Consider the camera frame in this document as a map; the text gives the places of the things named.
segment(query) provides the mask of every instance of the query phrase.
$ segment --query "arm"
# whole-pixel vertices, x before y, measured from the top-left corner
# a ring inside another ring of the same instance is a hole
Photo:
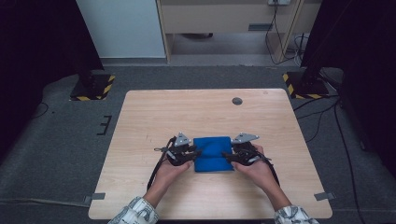
[[[164,161],[146,194],[143,197],[134,198],[108,224],[156,223],[159,218],[155,212],[158,203],[177,177],[188,170],[191,165],[192,161],[180,166],[173,166],[169,161]]]
[[[261,146],[253,145],[260,153],[263,153]],[[301,223],[318,223],[309,217],[303,208],[292,205],[286,194],[276,183],[270,168],[263,161],[255,161],[250,166],[244,166],[237,162],[232,162],[235,170],[247,175],[268,196],[271,205],[275,210],[276,223],[287,223],[287,221],[299,220]]]

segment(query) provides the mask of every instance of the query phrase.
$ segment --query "plaid sleeve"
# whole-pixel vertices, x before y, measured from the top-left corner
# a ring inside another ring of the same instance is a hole
[[[108,224],[154,224],[158,218],[151,204],[142,197],[136,197]]]
[[[310,217],[301,206],[297,205],[291,205],[277,210],[274,220],[276,224],[318,224],[318,222]]]

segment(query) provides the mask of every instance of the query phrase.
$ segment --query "folded blue fabric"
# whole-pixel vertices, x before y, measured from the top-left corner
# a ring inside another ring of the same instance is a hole
[[[221,152],[233,153],[230,137],[194,138],[197,150],[202,150],[194,162],[195,172],[232,171],[233,166],[226,161]]]

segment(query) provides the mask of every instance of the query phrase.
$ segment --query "wall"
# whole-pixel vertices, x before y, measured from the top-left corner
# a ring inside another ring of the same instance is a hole
[[[155,0],[77,0],[101,58],[165,58]]]

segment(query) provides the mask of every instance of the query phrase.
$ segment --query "carpeted floor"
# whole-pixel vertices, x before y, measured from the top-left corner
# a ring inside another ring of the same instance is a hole
[[[116,78],[103,101],[69,101],[77,76],[46,87],[43,104],[35,114],[37,118],[31,119],[0,167],[0,199],[33,198],[86,204],[84,197],[94,193],[125,93],[129,90],[286,89],[281,75],[295,71],[295,67],[124,66],[107,67],[106,71]],[[324,110],[336,100],[337,97],[317,100],[297,110],[296,117]],[[294,108],[307,101],[290,99]],[[323,187],[336,196],[330,200],[333,216],[319,222],[361,223],[355,191],[365,223],[395,223],[396,180],[374,152],[361,150],[345,111],[339,106],[336,111],[351,158],[355,189],[333,109],[324,112],[321,119],[320,113],[299,119],[305,140],[314,137],[318,129],[316,137],[307,145]],[[106,122],[104,116],[112,116],[112,120],[106,135],[97,135],[103,131],[100,124]],[[74,205],[8,201],[0,203],[0,223],[106,223],[106,220],[90,220],[89,208]],[[250,222],[272,223],[273,220]]]

